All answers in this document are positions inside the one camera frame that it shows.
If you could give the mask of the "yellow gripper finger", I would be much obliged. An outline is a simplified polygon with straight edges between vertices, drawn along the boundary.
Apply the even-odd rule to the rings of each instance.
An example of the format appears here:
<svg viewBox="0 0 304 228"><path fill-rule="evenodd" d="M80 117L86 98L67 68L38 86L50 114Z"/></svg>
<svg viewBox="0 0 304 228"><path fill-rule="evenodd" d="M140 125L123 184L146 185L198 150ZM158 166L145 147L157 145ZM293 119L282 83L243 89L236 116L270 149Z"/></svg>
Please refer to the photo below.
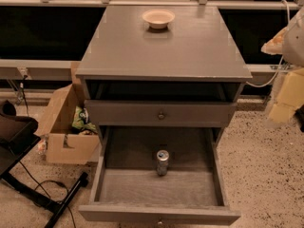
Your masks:
<svg viewBox="0 0 304 228"><path fill-rule="evenodd" d="M261 51L270 55L281 55L286 31L287 28L280 30L271 40L262 46Z"/></svg>
<svg viewBox="0 0 304 228"><path fill-rule="evenodd" d="M288 72L275 95L268 119L276 124L287 123L295 112L304 105L304 68Z"/></svg>

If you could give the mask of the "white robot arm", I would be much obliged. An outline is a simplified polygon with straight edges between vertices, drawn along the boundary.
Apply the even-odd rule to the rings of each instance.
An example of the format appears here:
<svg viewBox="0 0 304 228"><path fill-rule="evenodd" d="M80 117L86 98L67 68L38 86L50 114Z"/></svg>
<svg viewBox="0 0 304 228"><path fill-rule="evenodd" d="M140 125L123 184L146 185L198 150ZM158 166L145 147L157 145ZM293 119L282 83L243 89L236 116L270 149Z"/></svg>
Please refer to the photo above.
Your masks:
<svg viewBox="0 0 304 228"><path fill-rule="evenodd" d="M304 8L296 13L287 27L264 44L261 51L280 54L287 63L295 66L278 86L273 87L274 102L268 107L268 120L285 124L304 105Z"/></svg>

